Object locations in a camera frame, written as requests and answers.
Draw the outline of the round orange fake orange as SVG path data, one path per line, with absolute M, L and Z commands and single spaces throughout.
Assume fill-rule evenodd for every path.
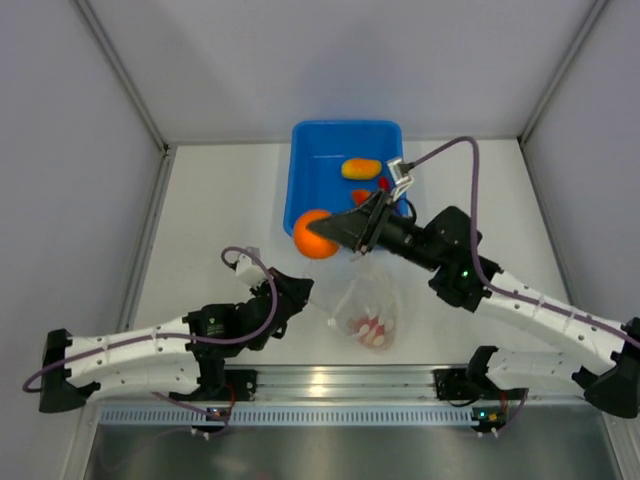
M 312 260 L 324 260 L 335 255 L 340 246 L 312 232 L 308 226 L 315 220 L 329 217 L 326 210 L 314 209 L 301 215 L 293 228 L 293 242 L 297 250 L 305 257 Z

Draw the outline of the aluminium rail frame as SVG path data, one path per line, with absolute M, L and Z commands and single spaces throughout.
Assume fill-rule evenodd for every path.
M 201 375 L 213 369 L 253 369 L 258 372 L 256 392 L 250 401 L 264 399 L 391 399 L 437 398 L 433 372 L 463 368 L 425 365 L 369 366 L 238 366 L 226 369 L 220 362 L 160 364 L 129 372 L 99 370 L 86 375 L 65 374 L 66 382 L 81 398 L 96 401 L 111 397 L 134 397 L 158 392 L 179 402 L 201 401 Z M 488 387 L 485 399 L 498 396 Z

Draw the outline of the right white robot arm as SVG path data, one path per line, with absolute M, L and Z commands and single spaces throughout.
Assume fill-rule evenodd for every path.
M 379 191 L 360 206 L 308 223 L 310 232 L 358 254 L 380 247 L 433 276 L 429 287 L 451 307 L 485 315 L 527 332 L 552 352 L 480 346 L 467 364 L 468 388 L 549 390 L 582 397 L 610 415 L 639 414 L 639 321 L 599 319 L 550 298 L 477 253 L 471 218 L 450 206 L 419 227 L 398 216 Z

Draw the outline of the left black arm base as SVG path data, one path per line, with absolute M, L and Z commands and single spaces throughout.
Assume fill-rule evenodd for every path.
M 258 372 L 253 369 L 213 369 L 199 382 L 201 401 L 250 401 L 256 392 Z

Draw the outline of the pink fake peach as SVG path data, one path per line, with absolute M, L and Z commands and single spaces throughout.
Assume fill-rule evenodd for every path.
M 396 335 L 396 321 L 391 317 L 363 316 L 346 323 L 347 335 L 360 345 L 372 350 L 388 349 Z

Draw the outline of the aluminium corner post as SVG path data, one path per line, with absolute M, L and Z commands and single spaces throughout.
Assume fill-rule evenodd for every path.
M 527 144 L 537 126 L 544 118 L 544 115 L 546 114 L 546 111 L 552 103 L 555 95 L 566 80 L 573 65 L 579 58 L 579 55 L 584 49 L 587 41 L 596 26 L 600 23 L 602 17 L 605 15 L 610 4 L 611 1 L 609 0 L 596 0 L 590 2 L 584 18 L 580 21 L 578 28 L 572 35 L 568 46 L 563 51 L 559 62 L 554 67 L 539 98 L 536 100 L 531 113 L 528 115 L 524 127 L 518 135 L 518 144 L 520 147 Z
M 154 145 L 159 151 L 166 152 L 169 149 L 168 143 L 157 126 L 157 123 L 153 119 L 140 90 L 130 75 L 121 55 L 110 38 L 109 33 L 103 25 L 103 22 L 100 20 L 93 5 L 87 0 L 71 0 L 70 3 L 79 14 L 81 21 L 97 44 L 107 65 L 119 82 L 127 100 L 135 110 L 139 120 L 142 122 Z

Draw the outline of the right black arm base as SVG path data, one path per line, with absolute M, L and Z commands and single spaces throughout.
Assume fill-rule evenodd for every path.
M 488 387 L 465 368 L 436 369 L 436 396 L 454 406 L 468 406 L 484 398 Z

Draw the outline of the clear zip top bag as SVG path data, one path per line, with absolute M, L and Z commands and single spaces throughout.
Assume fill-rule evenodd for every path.
M 390 349 L 393 344 L 385 350 L 366 348 L 347 335 L 346 323 L 365 315 L 391 317 L 396 321 L 396 339 L 401 304 L 393 274 L 384 259 L 377 254 L 338 253 L 328 259 L 311 260 L 304 270 L 304 276 L 314 281 L 310 303 L 322 312 L 329 328 L 376 353 Z

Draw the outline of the right aluminium corner post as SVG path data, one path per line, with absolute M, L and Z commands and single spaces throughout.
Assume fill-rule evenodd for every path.
M 546 114 L 546 111 L 552 103 L 555 95 L 566 80 L 573 65 L 579 58 L 579 55 L 584 49 L 587 41 L 596 26 L 600 23 L 602 17 L 605 15 L 610 4 L 611 1 L 609 0 L 596 0 L 590 2 L 584 18 L 580 21 L 578 28 L 572 35 L 568 46 L 563 51 L 559 62 L 554 67 L 539 98 L 536 100 L 531 113 L 528 115 L 524 127 L 518 135 L 518 144 L 520 147 L 527 144 L 537 126 L 544 118 L 544 115 Z

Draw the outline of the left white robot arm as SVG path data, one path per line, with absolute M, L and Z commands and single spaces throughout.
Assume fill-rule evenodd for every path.
M 313 280 L 275 268 L 269 274 L 245 302 L 209 304 L 154 327 L 96 337 L 49 332 L 40 412 L 68 412 L 97 400 L 151 392 L 176 401 L 219 397 L 227 383 L 226 360 L 282 338 L 311 296 Z

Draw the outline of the red fake chili pepper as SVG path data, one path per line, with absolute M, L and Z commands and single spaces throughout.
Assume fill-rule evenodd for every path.
M 380 177 L 378 179 L 378 187 L 380 190 L 383 190 L 387 193 L 390 193 L 392 191 L 392 184 L 391 181 L 387 178 L 387 177 Z

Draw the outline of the orange yellow fake fruit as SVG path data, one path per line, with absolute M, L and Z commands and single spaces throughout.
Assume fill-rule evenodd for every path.
M 372 192 L 366 189 L 355 189 L 351 191 L 351 199 L 356 207 L 364 204 L 372 195 Z

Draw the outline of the blue plastic bin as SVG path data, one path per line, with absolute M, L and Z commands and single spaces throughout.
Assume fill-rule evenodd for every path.
M 310 210 L 339 213 L 354 208 L 352 192 L 374 192 L 382 178 L 390 181 L 386 162 L 402 155 L 402 131 L 392 121 L 310 120 L 297 124 L 291 136 L 284 231 L 292 234 L 297 219 Z M 381 173 L 370 180 L 345 178 L 342 165 L 352 158 L 379 161 Z

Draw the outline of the left aluminium corner post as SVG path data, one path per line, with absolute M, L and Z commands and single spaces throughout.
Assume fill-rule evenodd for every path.
M 154 145 L 159 151 L 166 152 L 169 149 L 168 143 L 157 126 L 157 123 L 153 119 L 140 90 L 130 75 L 121 55 L 110 38 L 109 33 L 103 25 L 103 22 L 100 20 L 93 5 L 87 0 L 71 0 L 70 3 L 79 14 L 81 21 L 97 44 L 107 65 L 119 82 L 127 100 L 135 110 L 139 120 L 142 122 Z

